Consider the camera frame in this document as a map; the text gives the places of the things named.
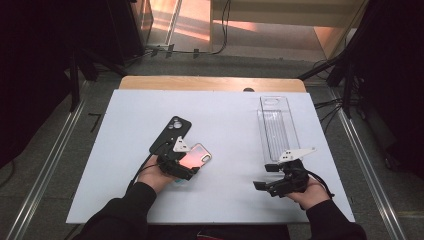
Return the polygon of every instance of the black mount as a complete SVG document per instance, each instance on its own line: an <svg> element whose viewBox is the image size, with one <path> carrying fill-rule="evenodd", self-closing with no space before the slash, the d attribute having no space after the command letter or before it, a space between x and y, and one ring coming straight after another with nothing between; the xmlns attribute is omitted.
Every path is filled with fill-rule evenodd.
<svg viewBox="0 0 424 240"><path fill-rule="evenodd" d="M280 170L284 172L284 178L275 182L253 182L256 190L267 191L271 197L278 195L282 198L292 192L304 192L308 186L309 175L300 159L280 164L267 164L265 169L267 172Z"/></svg>
<svg viewBox="0 0 424 240"><path fill-rule="evenodd" d="M179 163L186 154L174 152L175 140L170 140L161 149L157 164L160 170L179 179L190 180L199 171L199 167L187 168Z"/></svg>

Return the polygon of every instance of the person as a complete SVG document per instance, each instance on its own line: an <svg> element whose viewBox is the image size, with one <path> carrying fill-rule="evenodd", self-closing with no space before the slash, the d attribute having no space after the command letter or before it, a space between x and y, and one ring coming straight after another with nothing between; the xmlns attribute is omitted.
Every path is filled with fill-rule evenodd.
<svg viewBox="0 0 424 240"><path fill-rule="evenodd" d="M175 180L174 177L164 174L156 164L157 156L152 156L146 163L146 167L139 174L137 182L129 189L123 198L110 200L103 209L93 215L84 225L81 232L73 239L161 239L159 236L148 234L147 214L154 203L157 194L169 183ZM306 211L310 221L311 239L366 239L363 228L355 223L349 222L334 202L329 198L324 187L316 180L310 178L305 192L294 192L287 194L287 197L299 203ZM178 228L178 233L182 230L192 232L189 227ZM233 231L228 235L231 228L221 228L212 231L219 235L220 230L226 232L224 236L228 238L207 236L199 234L203 228L195 229L196 234L186 234L185 239L252 239L249 231ZM169 239L183 239L180 234L168 234L173 236ZM280 238L287 239L289 236L280 234Z"/></svg>

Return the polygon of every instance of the wire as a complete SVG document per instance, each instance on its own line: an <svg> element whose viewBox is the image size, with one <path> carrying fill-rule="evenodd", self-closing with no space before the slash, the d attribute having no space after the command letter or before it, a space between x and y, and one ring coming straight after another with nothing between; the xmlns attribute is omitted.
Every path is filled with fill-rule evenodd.
<svg viewBox="0 0 424 240"><path fill-rule="evenodd" d="M143 57L145 57L145 56L148 56L148 55L150 55L150 54L152 54L153 53L153 51L147 51L147 52L145 52L143 55L141 55L141 56L137 56L137 57L134 57L134 58L131 58L131 59L128 59L128 60L125 60L125 63L127 64L128 62L130 62L127 66L125 66L124 67L124 69L128 69L129 67L131 67L134 63L136 63L139 59L141 59L141 58L143 58ZM110 69L98 69L97 70L98 72L110 72L111 70Z"/></svg>
<svg viewBox="0 0 424 240"><path fill-rule="evenodd" d="M341 104L338 104L333 110L331 110L329 113L327 113L323 118L321 118L319 121L322 123L327 117L329 117L334 111L338 110L337 108L340 107Z"/></svg>
<svg viewBox="0 0 424 240"><path fill-rule="evenodd" d="M164 143L162 143L161 145L159 145L154 151L153 151L153 153L155 153L159 148L161 148L163 145L168 145L169 144L169 142L167 141L167 142L164 142ZM126 192L128 192L128 190L130 190L130 188L132 187L132 185L134 184L134 182L135 182L135 180L137 179L137 177L138 177L138 175L144 170L144 169L146 169L146 168L149 168L149 167L153 167L153 166L155 166L155 165L151 165L151 166L148 166L148 167L146 167L146 168L144 168L144 166L146 165L146 163L147 163L147 161L149 161L149 159L153 156L153 153L150 153L149 154L149 156L147 156L147 158L144 160L144 162L141 164L141 166L140 166L140 168L137 170L137 172L135 173L135 175L134 175L134 177L133 177L133 179L131 179L131 181L130 181L130 183L128 184L128 187L127 187L127 191Z"/></svg>
<svg viewBox="0 0 424 240"><path fill-rule="evenodd" d="M330 126L330 123L331 123L331 121L333 120L334 116L336 116L337 112L338 112L341 108L342 108L342 105L339 105L339 106L337 106L337 107L335 107L335 108L333 109L333 111L332 111L332 112L333 112L333 115L331 116L330 120L328 120L327 125L325 126L325 129L324 129L324 135L327 133L328 126Z"/></svg>
<svg viewBox="0 0 424 240"><path fill-rule="evenodd" d="M316 179L319 183L321 183L321 184L324 186L325 191L327 192L328 197L330 197L330 199L332 199L332 198L334 197L334 194L333 194L333 193L331 193L331 191L330 191L330 189L328 188L327 183L325 183L324 179L322 179L320 176L318 176L317 174L315 174L315 173L313 173L313 172L311 172L311 171L309 171L309 170L306 170L306 172L307 172L309 175L312 175L312 177L314 177L314 178L315 178L315 179Z"/></svg>
<svg viewBox="0 0 424 240"><path fill-rule="evenodd" d="M2 183L0 183L0 188L4 187L10 181L10 179L12 179L13 175L15 174L15 168L16 168L15 162L12 160L10 164L12 166L12 170L10 171L9 176L7 176L7 178Z"/></svg>
<svg viewBox="0 0 424 240"><path fill-rule="evenodd" d="M325 63L327 63L327 59L322 59L322 60L319 60L319 61L317 61L317 62L315 62L314 63L314 65L312 66L312 69L315 69L315 67L316 67L316 65L318 64L318 63L320 63L320 62L324 62L325 61ZM327 80L327 78L326 77L321 77L320 75L318 75L318 73L317 74L315 74L315 76L317 76L317 77L319 77L320 79L322 79L322 80Z"/></svg>
<svg viewBox="0 0 424 240"><path fill-rule="evenodd" d="M323 108L323 107L326 107L326 106L333 105L334 103L342 103L342 99L336 98L336 99L333 99L333 100L327 101L327 102L315 103L314 107L315 107L315 109L320 109L320 108Z"/></svg>
<svg viewBox="0 0 424 240"><path fill-rule="evenodd" d="M159 48L149 48L149 49L151 49L153 51L165 52L165 53L206 54L206 55L220 54L227 47L228 21L230 19L230 11L231 11L231 0L227 0L227 2L225 3L225 6L224 6L224 10L222 11L222 17L221 17L221 26L222 26L222 32L224 34L224 40L223 40L223 44L221 46L221 49L219 49L216 52L188 52L188 51L174 51L174 50L170 51L170 50L162 50L162 49L159 49Z"/></svg>

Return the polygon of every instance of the white tabletop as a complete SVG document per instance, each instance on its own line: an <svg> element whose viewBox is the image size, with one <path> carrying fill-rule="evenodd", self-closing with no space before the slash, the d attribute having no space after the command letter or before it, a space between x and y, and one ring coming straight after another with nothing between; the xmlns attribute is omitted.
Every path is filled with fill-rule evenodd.
<svg viewBox="0 0 424 240"><path fill-rule="evenodd" d="M288 99L306 169L321 176L334 201L354 221L308 93L115 90L70 209L67 223L85 223L110 199L122 197L148 149L173 116L192 123L188 145L202 143L212 160L190 181L170 184L148 214L152 224L269 224L307 222L288 198L257 191L275 181L264 168L257 110L260 96Z"/></svg>

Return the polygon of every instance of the clear plastic container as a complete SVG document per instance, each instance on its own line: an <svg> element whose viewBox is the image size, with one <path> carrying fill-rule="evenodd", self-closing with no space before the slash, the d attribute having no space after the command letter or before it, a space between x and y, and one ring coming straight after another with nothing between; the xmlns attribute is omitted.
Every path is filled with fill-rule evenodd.
<svg viewBox="0 0 424 240"><path fill-rule="evenodd" d="M299 149L286 97L261 97L258 118L265 164L278 162L286 150Z"/></svg>

